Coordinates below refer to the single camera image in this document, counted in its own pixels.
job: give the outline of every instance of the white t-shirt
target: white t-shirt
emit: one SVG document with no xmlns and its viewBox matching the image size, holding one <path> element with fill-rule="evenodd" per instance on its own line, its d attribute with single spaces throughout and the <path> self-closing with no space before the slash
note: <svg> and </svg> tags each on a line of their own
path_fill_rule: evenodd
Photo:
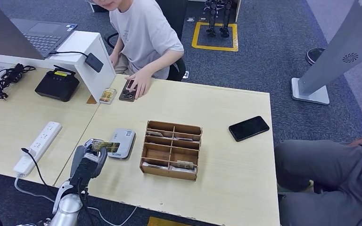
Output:
<svg viewBox="0 0 362 226">
<path fill-rule="evenodd" d="M 115 9 L 109 15 L 124 43 L 121 53 L 128 58 L 133 72 L 157 60 L 168 50 L 184 51 L 177 33 L 155 0 L 134 0 L 127 11 L 121 13 Z M 166 67 L 153 77 L 167 79 L 169 69 Z"/>
</svg>

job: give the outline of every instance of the white cable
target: white cable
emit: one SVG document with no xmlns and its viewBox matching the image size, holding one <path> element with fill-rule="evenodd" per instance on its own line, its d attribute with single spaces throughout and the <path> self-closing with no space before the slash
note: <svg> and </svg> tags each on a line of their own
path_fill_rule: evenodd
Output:
<svg viewBox="0 0 362 226">
<path fill-rule="evenodd" d="M 102 216 L 102 214 L 100 213 L 100 210 L 99 210 L 99 209 L 94 208 L 94 207 L 88 207 L 88 208 L 91 209 L 91 210 L 96 210 L 96 211 L 99 213 L 99 215 L 100 215 L 100 217 L 102 218 L 102 220 L 104 220 L 106 223 L 110 224 L 111 226 L 123 226 L 123 224 L 125 224 L 125 223 L 128 221 L 128 219 L 131 218 L 131 216 L 132 216 L 132 215 L 134 214 L 134 212 L 137 210 L 138 206 L 135 207 L 135 209 L 132 211 L 132 213 L 131 213 L 131 214 L 127 217 L 127 219 L 126 219 L 122 224 L 120 224 L 120 225 L 115 225 L 115 224 L 112 224 L 112 223 L 110 223 L 109 221 L 107 221 L 107 220 Z"/>
<path fill-rule="evenodd" d="M 53 199 L 51 199 L 51 198 L 49 198 L 49 197 L 47 197 L 47 196 L 44 196 L 44 195 L 41 195 L 41 194 L 34 194 L 34 193 L 31 193 L 31 192 L 28 192 L 28 191 L 25 191 L 25 190 L 19 188 L 19 186 L 17 185 L 17 183 L 18 183 L 18 180 L 19 180 L 19 178 L 20 178 L 21 176 L 22 176 L 22 175 L 19 174 L 19 175 L 16 177 L 16 179 L 15 179 L 15 188 L 16 188 L 19 192 L 23 192 L 23 193 L 25 193 L 25 194 L 30 194 L 30 195 L 35 196 L 35 197 L 43 197 L 43 198 L 45 198 L 45 199 L 47 199 L 47 200 L 49 200 L 49 201 L 51 201 L 51 202 L 55 202 L 55 201 L 53 201 Z"/>
</svg>

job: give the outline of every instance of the laptop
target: laptop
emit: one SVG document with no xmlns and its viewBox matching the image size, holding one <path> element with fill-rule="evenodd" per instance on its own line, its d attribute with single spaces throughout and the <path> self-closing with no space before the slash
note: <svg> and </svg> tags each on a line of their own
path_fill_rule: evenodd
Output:
<svg viewBox="0 0 362 226">
<path fill-rule="evenodd" d="M 45 59 L 77 24 L 10 19 L 0 9 L 0 55 Z"/>
</svg>

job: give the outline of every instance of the person's knee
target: person's knee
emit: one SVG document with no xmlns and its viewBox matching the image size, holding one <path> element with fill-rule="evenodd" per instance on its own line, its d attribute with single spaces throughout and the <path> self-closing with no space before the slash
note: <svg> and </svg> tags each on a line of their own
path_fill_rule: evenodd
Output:
<svg viewBox="0 0 362 226">
<path fill-rule="evenodd" d="M 286 195 L 279 202 L 281 225 L 310 225 L 307 218 L 315 213 L 307 208 L 308 205 L 310 202 L 302 195 Z"/>
<path fill-rule="evenodd" d="M 294 147 L 295 140 L 286 140 L 279 143 L 274 148 L 275 162 L 282 161 L 285 155 L 290 153 L 290 150 Z"/>
</svg>

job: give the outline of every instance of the speaker grille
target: speaker grille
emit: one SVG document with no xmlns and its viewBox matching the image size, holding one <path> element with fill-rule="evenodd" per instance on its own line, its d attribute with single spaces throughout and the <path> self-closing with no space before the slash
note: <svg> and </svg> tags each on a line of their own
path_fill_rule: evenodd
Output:
<svg viewBox="0 0 362 226">
<path fill-rule="evenodd" d="M 359 58 L 359 54 L 357 53 L 349 53 L 349 54 L 346 54 L 343 58 L 342 58 L 342 61 L 344 63 L 352 63 L 354 62 L 355 60 L 357 60 Z"/>
</svg>

